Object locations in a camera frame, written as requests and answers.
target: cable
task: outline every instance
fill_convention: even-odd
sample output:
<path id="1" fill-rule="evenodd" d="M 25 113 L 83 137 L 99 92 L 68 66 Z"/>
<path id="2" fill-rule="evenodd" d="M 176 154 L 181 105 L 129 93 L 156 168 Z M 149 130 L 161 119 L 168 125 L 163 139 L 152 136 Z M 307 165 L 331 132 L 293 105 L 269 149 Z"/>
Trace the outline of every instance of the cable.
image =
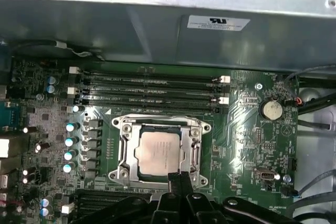
<path id="1" fill-rule="evenodd" d="M 315 106 L 301 107 L 299 108 L 298 115 L 303 115 L 317 110 L 321 110 L 334 104 L 336 104 L 336 99 Z"/>
<path id="2" fill-rule="evenodd" d="M 321 212 L 307 212 L 305 214 L 297 215 L 294 217 L 294 220 L 298 222 L 302 222 L 304 220 L 309 220 L 309 219 L 323 219 L 327 220 L 330 224 L 335 224 L 336 221 L 332 219 L 330 214 L 323 214 Z"/>
<path id="3" fill-rule="evenodd" d="M 331 201 L 336 201 L 336 192 L 331 191 L 328 193 L 316 194 L 310 197 L 306 197 L 290 205 L 286 210 L 286 216 L 292 218 L 293 213 L 297 208 Z"/>
<path id="4" fill-rule="evenodd" d="M 307 72 L 312 72 L 312 71 L 316 71 L 316 70 L 323 70 L 323 69 L 328 69 L 328 68 L 335 68 L 336 67 L 336 64 L 330 64 L 330 65 L 321 65 L 321 66 L 315 66 L 315 67 L 311 67 L 311 68 L 305 68 L 305 69 L 302 69 L 300 71 L 297 71 L 297 72 L 294 72 L 294 73 L 291 73 L 289 76 L 287 76 L 287 78 L 284 80 L 284 85 L 285 85 L 285 88 L 287 89 L 287 91 L 291 94 L 291 96 L 293 98 L 295 98 L 297 101 L 298 101 L 298 104 L 300 105 L 299 101 L 301 101 L 302 103 L 302 100 L 301 98 L 299 98 L 294 91 L 292 91 L 292 89 L 290 88 L 289 86 L 289 80 L 292 79 L 293 77 L 295 76 L 299 76 L 300 74 L 303 74 L 303 73 L 307 73 Z"/>
<path id="5" fill-rule="evenodd" d="M 17 44 L 15 44 L 11 48 L 12 55 L 15 51 L 20 50 L 25 47 L 32 47 L 32 46 L 53 46 L 57 48 L 62 49 L 69 49 L 71 52 L 79 57 L 87 57 L 87 56 L 93 56 L 93 53 L 90 52 L 90 50 L 82 47 L 82 46 L 76 46 L 76 45 L 70 45 L 69 43 L 65 43 L 62 41 L 57 40 L 48 40 L 48 39 L 36 39 L 36 40 L 24 40 Z"/>
<path id="6" fill-rule="evenodd" d="M 298 120 L 298 125 L 302 125 L 314 129 L 330 130 L 330 124 L 326 123 L 312 123 L 304 120 Z"/>
<path id="7" fill-rule="evenodd" d="M 320 182 L 321 180 L 328 178 L 330 176 L 336 176 L 336 169 L 329 170 L 325 173 L 320 174 L 316 178 L 314 178 L 311 182 L 306 184 L 301 190 L 299 190 L 298 194 L 301 196 L 305 191 L 307 191 L 310 187 L 315 185 L 316 183 Z"/>

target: black cable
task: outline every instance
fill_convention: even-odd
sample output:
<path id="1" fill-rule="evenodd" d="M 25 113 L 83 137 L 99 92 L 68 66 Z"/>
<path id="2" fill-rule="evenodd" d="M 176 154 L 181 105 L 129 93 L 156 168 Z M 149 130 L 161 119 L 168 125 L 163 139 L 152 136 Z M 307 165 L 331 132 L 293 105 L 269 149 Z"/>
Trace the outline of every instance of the black cable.
<path id="1" fill-rule="evenodd" d="M 12 53 L 20 50 L 25 47 L 32 47 L 32 46 L 53 46 L 55 47 L 57 42 L 55 40 L 48 40 L 48 39 L 34 39 L 34 40 L 24 40 L 19 43 L 16 43 L 12 48 Z"/>
<path id="2" fill-rule="evenodd" d="M 286 210 L 286 216 L 292 218 L 293 213 L 297 208 L 331 201 L 336 201 L 336 192 L 334 191 L 309 196 L 301 200 L 298 200 L 294 202 L 292 205 L 290 205 Z"/>
<path id="3" fill-rule="evenodd" d="M 314 128 L 314 129 L 330 130 L 330 124 L 326 124 L 326 123 L 313 123 L 313 122 L 307 122 L 304 120 L 298 120 L 298 125 L 302 125 L 302 126 Z"/>
<path id="4" fill-rule="evenodd" d="M 329 214 L 324 214 L 321 212 L 307 212 L 305 214 L 297 215 L 294 217 L 294 220 L 298 222 L 302 222 L 304 220 L 310 220 L 310 219 L 322 219 L 322 220 L 327 220 L 330 224 L 335 224 L 335 221 L 332 220 Z"/>
<path id="5" fill-rule="evenodd" d="M 301 196 L 305 191 L 307 191 L 310 187 L 320 182 L 321 180 L 328 178 L 330 176 L 336 176 L 336 169 L 329 170 L 325 173 L 320 174 L 316 178 L 314 178 L 311 182 L 306 184 L 301 190 L 298 191 L 298 195 Z"/>
<path id="6" fill-rule="evenodd" d="M 298 112 L 298 115 L 303 115 L 303 114 L 307 114 L 307 113 L 310 113 L 310 112 L 314 112 L 314 111 L 317 111 L 317 110 L 322 110 L 324 108 L 327 108 L 331 105 L 334 105 L 336 104 L 336 99 L 333 99 L 333 100 L 329 100 L 328 102 L 325 102 L 325 103 L 322 103 L 322 104 L 317 104 L 317 105 L 314 105 L 314 106 L 303 106 L 301 108 L 299 108 L 299 112 Z"/>
<path id="7" fill-rule="evenodd" d="M 335 68 L 336 64 L 330 64 L 330 65 L 321 65 L 321 66 L 315 66 L 315 67 L 311 67 L 311 68 L 305 68 L 302 69 L 300 71 L 291 73 L 289 76 L 287 76 L 287 78 L 284 80 L 284 85 L 286 90 L 291 94 L 291 96 L 295 99 L 298 98 L 298 96 L 295 94 L 294 91 L 292 91 L 292 89 L 289 86 L 289 80 L 292 79 L 295 76 L 299 76 L 300 74 L 303 73 L 307 73 L 307 72 L 312 72 L 312 71 L 316 71 L 316 70 L 323 70 L 323 69 L 328 69 L 328 68 Z"/>

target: screw hole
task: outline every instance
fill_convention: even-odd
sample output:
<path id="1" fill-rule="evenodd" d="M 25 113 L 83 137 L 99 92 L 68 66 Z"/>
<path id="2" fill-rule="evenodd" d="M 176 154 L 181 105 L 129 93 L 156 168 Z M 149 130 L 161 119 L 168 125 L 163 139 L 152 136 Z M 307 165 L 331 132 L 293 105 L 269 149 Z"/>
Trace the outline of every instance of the screw hole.
<path id="1" fill-rule="evenodd" d="M 330 7 L 336 7 L 336 1 L 335 0 L 329 0 L 329 6 Z"/>

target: integrated circuit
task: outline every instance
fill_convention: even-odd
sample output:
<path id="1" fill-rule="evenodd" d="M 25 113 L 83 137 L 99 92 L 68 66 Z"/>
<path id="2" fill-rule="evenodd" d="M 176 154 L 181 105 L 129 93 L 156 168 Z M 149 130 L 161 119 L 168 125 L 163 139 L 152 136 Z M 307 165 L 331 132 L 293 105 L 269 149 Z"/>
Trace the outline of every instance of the integrated circuit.
<path id="1" fill-rule="evenodd" d="M 143 132 L 140 146 L 135 149 L 139 172 L 152 176 L 166 176 L 179 169 L 180 136 L 166 132 Z"/>

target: capacitor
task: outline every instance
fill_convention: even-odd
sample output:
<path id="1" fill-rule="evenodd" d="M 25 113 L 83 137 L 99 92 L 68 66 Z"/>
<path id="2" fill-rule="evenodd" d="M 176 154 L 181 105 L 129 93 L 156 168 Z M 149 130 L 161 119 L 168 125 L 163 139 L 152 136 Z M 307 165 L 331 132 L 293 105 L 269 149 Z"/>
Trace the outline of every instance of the capacitor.
<path id="1" fill-rule="evenodd" d="M 283 176 L 282 180 L 285 183 L 290 183 L 292 181 L 292 178 L 290 177 L 290 175 L 286 174 Z"/>
<path id="2" fill-rule="evenodd" d="M 275 121 L 282 117 L 283 108 L 277 100 L 267 100 L 260 105 L 259 113 L 266 120 Z"/>
<path id="3" fill-rule="evenodd" d="M 76 164 L 74 162 L 69 162 L 68 164 L 63 166 L 63 171 L 65 173 L 71 172 L 73 169 L 75 169 Z"/>
<path id="4" fill-rule="evenodd" d="M 65 129 L 68 132 L 75 131 L 75 130 L 77 130 L 79 128 L 80 128 L 80 124 L 79 123 L 68 123 L 67 126 L 65 127 Z"/>
<path id="5" fill-rule="evenodd" d="M 54 76 L 49 76 L 47 79 L 48 84 L 50 85 L 57 85 L 59 83 L 58 78 L 54 77 Z"/>
<path id="6" fill-rule="evenodd" d="M 49 94 L 57 94 L 58 93 L 58 89 L 55 88 L 55 86 L 53 86 L 53 85 L 47 86 L 46 90 Z"/>
<path id="7" fill-rule="evenodd" d="M 37 132 L 37 127 L 31 126 L 23 128 L 23 133 L 34 133 L 34 132 Z"/>
<path id="8" fill-rule="evenodd" d="M 39 144 L 36 144 L 35 150 L 37 152 L 40 152 L 40 151 L 45 150 L 45 149 L 47 149 L 49 147 L 50 147 L 49 143 L 39 143 Z"/>
<path id="9" fill-rule="evenodd" d="M 77 144 L 78 141 L 79 141 L 79 138 L 77 136 L 68 137 L 67 139 L 65 139 L 65 145 L 67 147 L 71 147 L 74 144 Z"/>
<path id="10" fill-rule="evenodd" d="M 85 110 L 84 106 L 75 105 L 75 106 L 72 107 L 72 112 L 73 113 L 77 113 L 77 112 L 84 111 L 84 110 Z"/>
<path id="11" fill-rule="evenodd" d="M 53 201 L 54 201 L 54 198 L 48 195 L 40 201 L 41 207 L 47 207 L 49 205 L 52 205 Z"/>
<path id="12" fill-rule="evenodd" d="M 36 98 L 37 101 L 43 101 L 44 100 L 44 95 L 43 94 L 37 94 L 35 96 L 35 98 Z"/>
<path id="13" fill-rule="evenodd" d="M 29 174 L 32 174 L 32 173 L 34 173 L 35 171 L 36 171 L 36 167 L 35 167 L 35 166 L 32 166 L 32 167 L 30 167 L 30 168 L 24 169 L 24 170 L 22 171 L 22 174 L 23 174 L 24 176 L 28 176 Z"/>
<path id="14" fill-rule="evenodd" d="M 52 213 L 51 205 L 44 207 L 40 210 L 40 215 L 42 215 L 43 217 L 46 217 L 47 215 L 50 215 L 51 213 Z"/>
<path id="15" fill-rule="evenodd" d="M 72 160 L 74 157 L 77 156 L 77 151 L 76 150 L 69 150 L 64 154 L 64 159 L 67 161 Z"/>
<path id="16" fill-rule="evenodd" d="M 35 178 L 36 178 L 35 173 L 29 174 L 28 176 L 26 176 L 22 179 L 22 183 L 23 184 L 28 184 L 28 183 L 34 181 Z"/>

